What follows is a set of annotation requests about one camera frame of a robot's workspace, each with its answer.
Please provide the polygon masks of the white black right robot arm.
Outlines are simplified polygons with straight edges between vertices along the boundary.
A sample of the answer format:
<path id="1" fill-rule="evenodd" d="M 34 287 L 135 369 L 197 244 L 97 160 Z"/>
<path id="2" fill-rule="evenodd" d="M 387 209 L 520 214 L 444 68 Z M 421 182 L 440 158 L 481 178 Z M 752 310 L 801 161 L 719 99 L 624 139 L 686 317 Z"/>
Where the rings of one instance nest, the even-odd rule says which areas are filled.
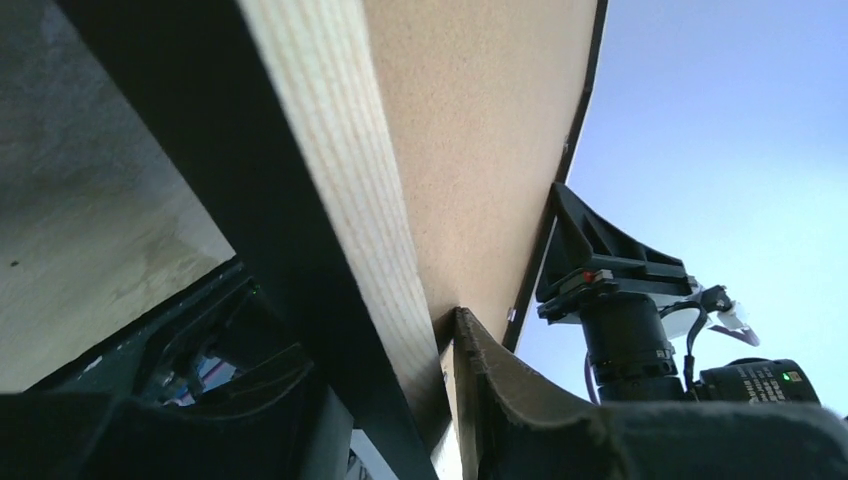
<path id="1" fill-rule="evenodd" d="M 748 357 L 697 370 L 703 331 L 759 343 L 726 288 L 704 287 L 682 260 L 635 240 L 562 183 L 552 185 L 549 204 L 556 221 L 537 314 L 550 325 L 581 327 L 593 402 L 819 404 L 793 360 Z"/>

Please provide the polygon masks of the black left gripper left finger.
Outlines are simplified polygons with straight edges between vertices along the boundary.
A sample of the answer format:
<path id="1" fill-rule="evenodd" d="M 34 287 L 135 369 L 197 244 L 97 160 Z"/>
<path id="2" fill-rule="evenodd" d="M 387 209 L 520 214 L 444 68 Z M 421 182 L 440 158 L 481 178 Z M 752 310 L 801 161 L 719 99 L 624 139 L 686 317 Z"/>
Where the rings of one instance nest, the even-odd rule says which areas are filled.
<path id="1" fill-rule="evenodd" d="M 106 394 L 1 399 L 5 479 L 341 479 L 353 418 L 299 346 L 187 407 Z"/>

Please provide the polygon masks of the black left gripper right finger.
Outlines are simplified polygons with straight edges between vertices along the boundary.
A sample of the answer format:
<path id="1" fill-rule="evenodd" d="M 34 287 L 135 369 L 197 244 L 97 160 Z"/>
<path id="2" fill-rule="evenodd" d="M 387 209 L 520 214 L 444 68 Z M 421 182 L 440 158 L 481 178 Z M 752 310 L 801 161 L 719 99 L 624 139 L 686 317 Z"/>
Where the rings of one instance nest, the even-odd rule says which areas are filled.
<path id="1" fill-rule="evenodd" d="M 590 403 L 454 309 L 467 479 L 843 479 L 847 426 L 803 404 Z"/>

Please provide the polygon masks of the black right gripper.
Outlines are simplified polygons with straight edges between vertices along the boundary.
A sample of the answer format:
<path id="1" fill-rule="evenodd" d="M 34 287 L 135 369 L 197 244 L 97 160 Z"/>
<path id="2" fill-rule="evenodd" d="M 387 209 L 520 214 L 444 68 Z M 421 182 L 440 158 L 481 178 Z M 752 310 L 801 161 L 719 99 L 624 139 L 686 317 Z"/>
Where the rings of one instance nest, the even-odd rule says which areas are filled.
<path id="1" fill-rule="evenodd" d="M 689 301 L 682 260 L 634 239 L 568 186 L 551 186 L 556 217 L 535 298 L 548 324 L 581 326 L 592 361 L 671 361 L 661 310 Z"/>

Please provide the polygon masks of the black wooden picture frame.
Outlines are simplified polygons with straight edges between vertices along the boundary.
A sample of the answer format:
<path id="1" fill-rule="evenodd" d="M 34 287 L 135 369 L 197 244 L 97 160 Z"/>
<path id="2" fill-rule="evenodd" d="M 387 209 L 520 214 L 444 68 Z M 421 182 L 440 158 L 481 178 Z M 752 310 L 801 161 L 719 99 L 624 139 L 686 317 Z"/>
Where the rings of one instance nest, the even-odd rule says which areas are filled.
<path id="1" fill-rule="evenodd" d="M 432 479 L 455 306 L 520 316 L 601 1 L 64 1 L 396 475 Z"/>

